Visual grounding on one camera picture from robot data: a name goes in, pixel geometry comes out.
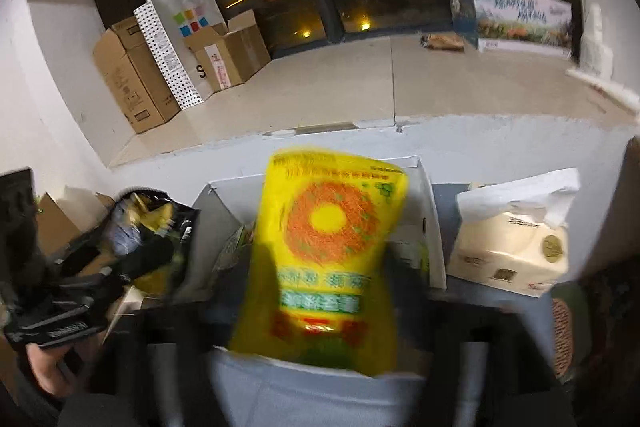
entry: white shopping bag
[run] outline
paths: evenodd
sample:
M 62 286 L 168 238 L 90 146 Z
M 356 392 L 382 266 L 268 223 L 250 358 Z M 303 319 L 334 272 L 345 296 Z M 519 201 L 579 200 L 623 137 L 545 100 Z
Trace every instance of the white shopping bag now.
M 206 100 L 213 90 L 184 37 L 224 24 L 215 0 L 146 0 L 134 10 L 146 43 L 181 109 Z

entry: window sill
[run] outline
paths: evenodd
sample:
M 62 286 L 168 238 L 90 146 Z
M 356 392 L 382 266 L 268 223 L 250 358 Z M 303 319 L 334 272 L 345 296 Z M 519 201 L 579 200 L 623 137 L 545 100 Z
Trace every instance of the window sill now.
M 612 127 L 634 118 L 565 74 L 568 60 L 420 47 L 414 35 L 326 46 L 270 62 L 134 136 L 110 167 L 255 134 L 303 134 L 418 123 L 445 115 L 548 115 Z

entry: wall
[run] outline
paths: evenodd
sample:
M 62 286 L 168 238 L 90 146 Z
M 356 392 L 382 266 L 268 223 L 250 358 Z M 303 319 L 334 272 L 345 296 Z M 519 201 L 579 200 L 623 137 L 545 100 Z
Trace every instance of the wall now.
M 577 167 L 582 189 L 568 216 L 571 279 L 598 237 L 634 133 L 633 127 L 604 129 L 550 116 L 444 116 L 400 128 L 228 140 L 128 164 L 114 174 L 120 185 L 160 188 L 190 204 L 207 182 L 264 172 L 271 153 L 294 145 L 380 159 L 420 155 L 433 183 L 498 183 Z
M 640 54 L 629 53 L 640 41 L 640 8 L 635 0 L 582 0 L 588 13 L 592 3 L 600 4 L 604 42 L 613 50 L 612 80 L 640 92 Z
M 27 0 L 0 0 L 0 172 L 31 167 L 81 229 L 100 213 L 94 192 L 119 187 L 65 105 L 38 45 Z
M 28 0 L 47 68 L 76 123 L 105 164 L 134 135 L 95 68 L 104 32 L 94 0 Z

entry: yellow wrapper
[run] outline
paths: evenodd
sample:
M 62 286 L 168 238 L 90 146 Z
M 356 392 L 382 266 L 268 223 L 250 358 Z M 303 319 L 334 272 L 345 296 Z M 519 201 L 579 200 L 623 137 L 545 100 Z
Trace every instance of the yellow wrapper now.
M 368 375 L 393 369 L 393 311 L 378 268 L 407 187 L 384 162 L 275 154 L 232 349 Z

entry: yellow circle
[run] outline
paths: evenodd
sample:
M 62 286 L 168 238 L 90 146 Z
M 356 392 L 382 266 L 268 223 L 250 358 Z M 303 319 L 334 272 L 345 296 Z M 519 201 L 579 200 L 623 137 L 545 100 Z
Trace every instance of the yellow circle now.
M 550 263 L 560 261 L 560 258 L 564 255 L 560 238 L 555 235 L 547 235 L 542 240 L 542 255 Z
M 318 232 L 340 232 L 347 223 L 347 216 L 337 204 L 323 203 L 311 213 L 311 226 Z

